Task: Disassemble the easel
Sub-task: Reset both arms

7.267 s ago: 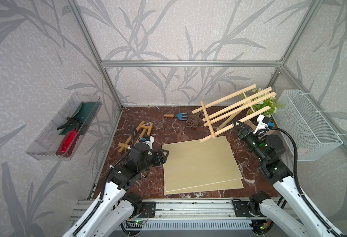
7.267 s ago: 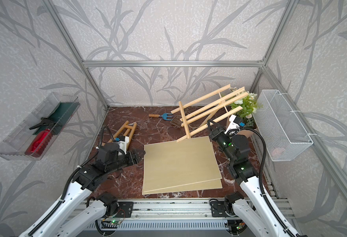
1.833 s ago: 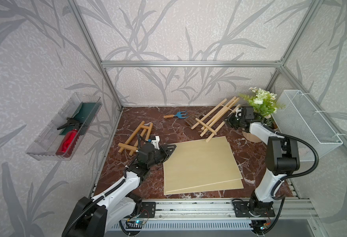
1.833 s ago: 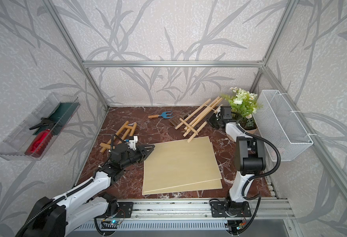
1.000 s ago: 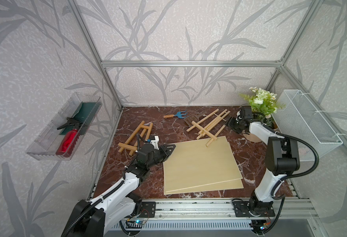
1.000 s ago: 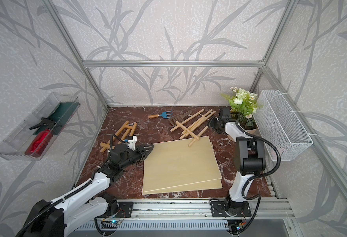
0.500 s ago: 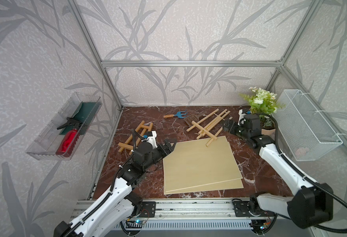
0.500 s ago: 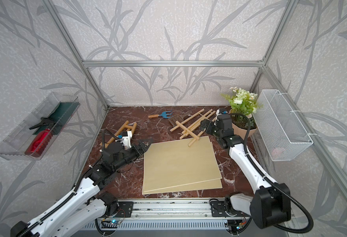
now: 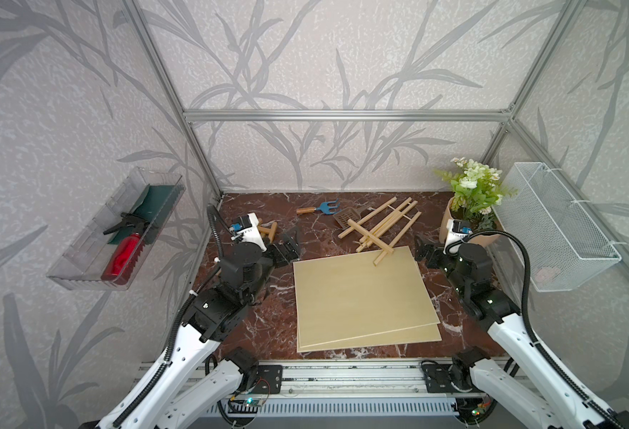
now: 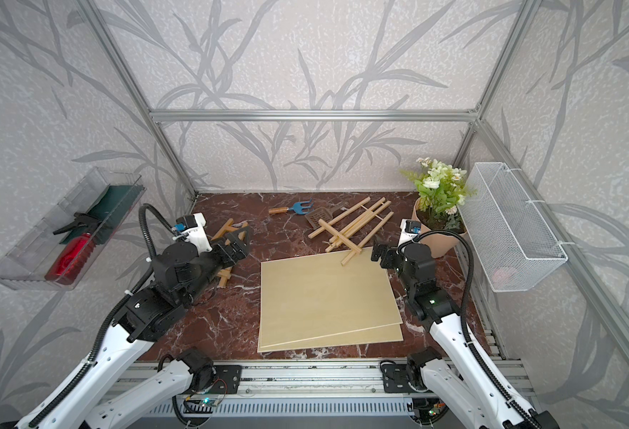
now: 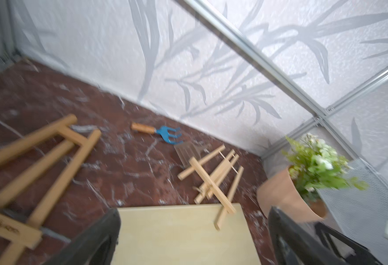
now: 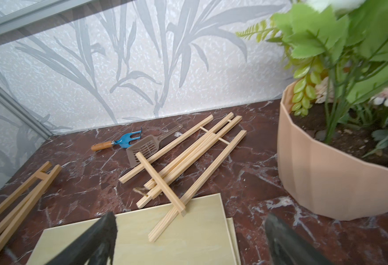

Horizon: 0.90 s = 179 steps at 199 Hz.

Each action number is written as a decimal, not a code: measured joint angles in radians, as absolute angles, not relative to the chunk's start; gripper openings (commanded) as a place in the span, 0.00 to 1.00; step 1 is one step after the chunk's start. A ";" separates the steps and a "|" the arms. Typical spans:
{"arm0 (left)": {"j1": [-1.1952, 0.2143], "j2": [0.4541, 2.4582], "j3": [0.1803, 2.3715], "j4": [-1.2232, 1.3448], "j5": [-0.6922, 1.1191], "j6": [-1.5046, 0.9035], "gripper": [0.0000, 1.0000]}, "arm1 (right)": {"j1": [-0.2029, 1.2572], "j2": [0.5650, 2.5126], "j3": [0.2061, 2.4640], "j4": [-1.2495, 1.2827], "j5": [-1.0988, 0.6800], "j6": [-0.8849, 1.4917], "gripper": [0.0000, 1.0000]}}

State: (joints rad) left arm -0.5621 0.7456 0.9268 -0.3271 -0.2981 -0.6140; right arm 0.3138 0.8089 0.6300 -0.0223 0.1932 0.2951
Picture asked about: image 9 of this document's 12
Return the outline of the small wooden easel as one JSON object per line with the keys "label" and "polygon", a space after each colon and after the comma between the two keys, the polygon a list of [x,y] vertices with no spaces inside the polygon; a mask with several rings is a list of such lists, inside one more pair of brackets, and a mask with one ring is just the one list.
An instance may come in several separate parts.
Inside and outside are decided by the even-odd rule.
{"label": "small wooden easel", "polygon": [[270,221],[267,225],[258,225],[258,232],[263,238],[267,238],[270,243],[274,243],[278,230],[278,223]]}

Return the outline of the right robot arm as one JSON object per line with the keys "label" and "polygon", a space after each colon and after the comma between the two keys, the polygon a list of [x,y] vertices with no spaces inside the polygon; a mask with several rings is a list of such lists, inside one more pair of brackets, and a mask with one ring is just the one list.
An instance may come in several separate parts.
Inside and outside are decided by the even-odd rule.
{"label": "right robot arm", "polygon": [[482,349],[453,357],[452,383],[475,388],[528,428],[629,428],[629,412],[617,412],[594,394],[536,335],[528,318],[528,300],[516,304],[492,282],[487,250],[468,241],[443,247],[414,239],[414,259],[443,271],[464,311],[507,352],[534,388],[518,382]]}

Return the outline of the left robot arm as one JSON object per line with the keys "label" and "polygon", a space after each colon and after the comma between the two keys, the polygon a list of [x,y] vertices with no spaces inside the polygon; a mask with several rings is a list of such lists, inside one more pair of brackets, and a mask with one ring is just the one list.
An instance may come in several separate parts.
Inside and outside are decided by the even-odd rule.
{"label": "left robot arm", "polygon": [[236,348],[189,389],[184,386],[239,326],[274,270],[301,257],[300,230],[284,232],[265,247],[249,241],[218,257],[199,291],[176,314],[162,354],[112,411],[86,428],[188,428],[232,393],[256,385],[258,361]]}

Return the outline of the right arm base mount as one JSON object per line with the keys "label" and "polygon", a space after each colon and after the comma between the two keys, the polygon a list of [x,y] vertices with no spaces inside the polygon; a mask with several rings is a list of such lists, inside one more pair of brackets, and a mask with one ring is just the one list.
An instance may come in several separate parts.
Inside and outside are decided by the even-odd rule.
{"label": "right arm base mount", "polygon": [[451,373],[452,364],[441,364],[434,360],[420,363],[420,370],[427,393],[474,394],[483,396],[484,392],[467,384],[457,384]]}

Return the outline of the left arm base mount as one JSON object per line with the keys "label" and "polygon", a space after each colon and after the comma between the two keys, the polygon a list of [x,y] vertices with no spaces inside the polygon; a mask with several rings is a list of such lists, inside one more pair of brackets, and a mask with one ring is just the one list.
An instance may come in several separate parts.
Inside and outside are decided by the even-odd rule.
{"label": "left arm base mount", "polygon": [[250,368],[239,386],[241,393],[272,395],[281,391],[282,365],[258,365]]}

